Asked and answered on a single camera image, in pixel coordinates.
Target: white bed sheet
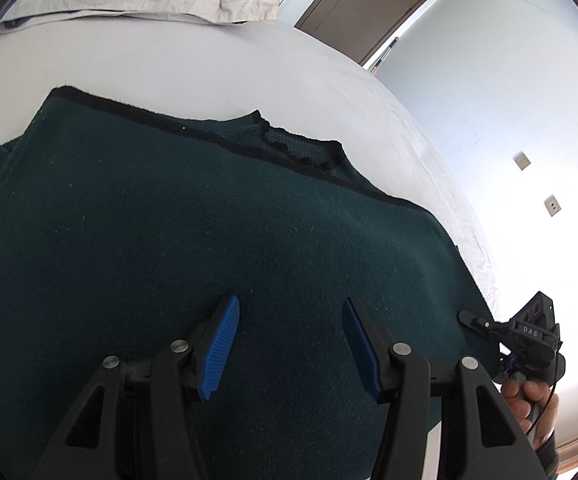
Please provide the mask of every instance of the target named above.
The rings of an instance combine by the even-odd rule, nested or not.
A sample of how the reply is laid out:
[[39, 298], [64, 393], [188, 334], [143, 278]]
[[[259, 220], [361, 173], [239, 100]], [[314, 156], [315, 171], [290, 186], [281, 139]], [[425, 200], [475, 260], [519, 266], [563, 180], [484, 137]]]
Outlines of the white bed sheet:
[[258, 109], [289, 132], [339, 140], [375, 186], [435, 215], [497, 314], [485, 238], [436, 149], [374, 76], [299, 30], [83, 18], [2, 35], [0, 142], [22, 134], [49, 91], [65, 84], [182, 118]]

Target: blue rubber pad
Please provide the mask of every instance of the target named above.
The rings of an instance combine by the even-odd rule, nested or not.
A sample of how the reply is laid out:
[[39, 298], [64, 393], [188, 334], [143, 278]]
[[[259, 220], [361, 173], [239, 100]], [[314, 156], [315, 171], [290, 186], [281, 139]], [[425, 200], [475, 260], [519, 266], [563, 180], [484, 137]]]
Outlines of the blue rubber pad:
[[238, 330], [240, 321], [240, 303], [236, 296], [229, 298], [223, 318], [215, 331], [213, 341], [205, 356], [203, 377], [198, 386], [200, 397], [209, 400], [211, 394], [218, 389], [220, 378], [223, 376], [224, 365], [229, 357], [233, 338]]
[[363, 388], [373, 397], [373, 400], [378, 402], [383, 394], [378, 358], [369, 343], [369, 338], [360, 323], [354, 305], [349, 300], [345, 300], [342, 304], [342, 328], [347, 336]]

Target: sweater sleeve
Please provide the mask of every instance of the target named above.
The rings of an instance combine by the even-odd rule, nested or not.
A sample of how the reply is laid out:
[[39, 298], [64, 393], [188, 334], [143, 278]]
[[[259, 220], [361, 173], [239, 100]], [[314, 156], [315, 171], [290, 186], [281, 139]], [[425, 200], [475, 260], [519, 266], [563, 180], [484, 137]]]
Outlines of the sweater sleeve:
[[548, 480], [555, 480], [558, 477], [558, 464], [560, 457], [556, 452], [556, 437], [552, 434], [549, 440], [545, 442], [542, 447], [536, 451], [538, 459], [547, 474]]

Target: electrical outlet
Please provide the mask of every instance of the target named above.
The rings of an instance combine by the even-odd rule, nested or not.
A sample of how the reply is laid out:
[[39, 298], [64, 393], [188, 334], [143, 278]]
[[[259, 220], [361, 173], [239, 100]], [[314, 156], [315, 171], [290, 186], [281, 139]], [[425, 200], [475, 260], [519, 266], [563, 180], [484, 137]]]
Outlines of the electrical outlet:
[[551, 216], [556, 215], [562, 209], [560, 207], [560, 204], [553, 195], [551, 195], [549, 198], [547, 198], [547, 200], [544, 201], [544, 205], [546, 206], [547, 211], [549, 211], [549, 214]]
[[529, 158], [523, 153], [520, 152], [514, 156], [515, 163], [518, 165], [518, 168], [524, 171], [524, 169], [531, 164]]

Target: door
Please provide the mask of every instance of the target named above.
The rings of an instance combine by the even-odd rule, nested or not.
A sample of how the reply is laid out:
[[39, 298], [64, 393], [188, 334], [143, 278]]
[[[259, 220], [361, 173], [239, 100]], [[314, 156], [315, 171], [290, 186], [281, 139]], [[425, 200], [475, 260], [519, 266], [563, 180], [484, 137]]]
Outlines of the door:
[[316, 0], [296, 27], [360, 64], [426, 0]]

